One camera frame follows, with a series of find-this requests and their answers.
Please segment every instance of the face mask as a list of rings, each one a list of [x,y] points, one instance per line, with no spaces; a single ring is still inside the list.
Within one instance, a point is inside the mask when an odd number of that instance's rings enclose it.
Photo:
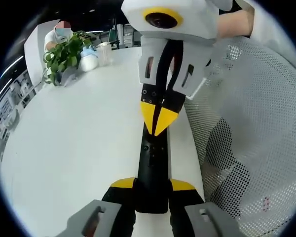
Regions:
[[[56,28],[56,32],[60,36],[66,36],[68,34],[68,31],[70,31],[70,29],[68,28]]]

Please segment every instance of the white table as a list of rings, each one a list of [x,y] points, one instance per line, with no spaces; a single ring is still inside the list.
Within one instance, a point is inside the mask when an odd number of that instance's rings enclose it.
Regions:
[[[140,48],[113,53],[111,66],[69,87],[43,88],[22,112],[4,151],[0,177],[12,209],[32,236],[55,236],[67,219],[114,181],[137,175],[143,132]],[[170,126],[172,178],[203,184],[183,108]],[[173,236],[170,214],[137,213],[134,237]]]

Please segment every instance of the potted plant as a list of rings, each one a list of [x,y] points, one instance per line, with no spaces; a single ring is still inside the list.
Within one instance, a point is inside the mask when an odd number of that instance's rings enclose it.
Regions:
[[[44,54],[44,62],[50,71],[45,80],[46,83],[60,85],[65,69],[68,67],[78,68],[83,47],[91,45],[90,39],[80,36],[81,32],[75,32],[69,41],[57,44],[56,47]]]

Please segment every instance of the camera lens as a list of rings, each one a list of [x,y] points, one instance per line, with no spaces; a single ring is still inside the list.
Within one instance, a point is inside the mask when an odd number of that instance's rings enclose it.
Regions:
[[[163,29],[170,29],[177,26],[178,24],[174,17],[161,12],[154,12],[148,14],[146,16],[146,21],[152,26]]]

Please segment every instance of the ceiling light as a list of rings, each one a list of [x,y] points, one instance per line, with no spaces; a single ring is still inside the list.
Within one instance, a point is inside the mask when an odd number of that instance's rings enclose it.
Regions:
[[[101,33],[103,31],[87,31],[86,33]]]
[[[4,74],[6,74],[7,71],[10,70],[10,68],[12,68],[18,61],[20,61],[22,58],[24,58],[24,56],[19,57],[17,60],[15,60],[13,63],[11,63],[11,65],[9,67],[7,67],[4,72],[2,73],[2,75],[0,76],[0,79],[3,77]]]
[[[10,82],[13,80],[13,78],[11,78],[5,85],[4,87],[1,89],[0,91],[0,95],[2,94],[2,92],[4,92],[5,88],[10,84]]]

